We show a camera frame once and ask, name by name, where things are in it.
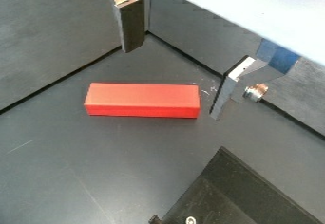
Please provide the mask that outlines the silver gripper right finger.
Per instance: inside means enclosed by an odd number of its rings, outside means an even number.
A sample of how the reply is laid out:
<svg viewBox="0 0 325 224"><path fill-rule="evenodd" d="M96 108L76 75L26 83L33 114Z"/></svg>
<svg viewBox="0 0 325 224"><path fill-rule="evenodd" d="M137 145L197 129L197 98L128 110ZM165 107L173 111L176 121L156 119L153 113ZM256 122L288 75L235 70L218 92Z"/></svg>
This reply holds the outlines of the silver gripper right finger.
<svg viewBox="0 0 325 224"><path fill-rule="evenodd" d="M255 56L244 56L224 72L210 110L218 120L228 100L239 103L248 98L258 102L267 91L267 82L283 77L299 55L262 39Z"/></svg>

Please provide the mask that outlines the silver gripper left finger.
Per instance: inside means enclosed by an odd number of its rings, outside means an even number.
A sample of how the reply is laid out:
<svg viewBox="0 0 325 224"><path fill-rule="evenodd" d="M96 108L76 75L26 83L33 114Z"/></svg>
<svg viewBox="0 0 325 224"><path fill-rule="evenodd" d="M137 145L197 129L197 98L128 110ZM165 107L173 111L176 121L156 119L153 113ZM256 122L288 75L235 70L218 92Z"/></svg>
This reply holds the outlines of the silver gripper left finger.
<svg viewBox="0 0 325 224"><path fill-rule="evenodd" d="M111 0L119 28L121 49L125 53L143 45L144 0Z"/></svg>

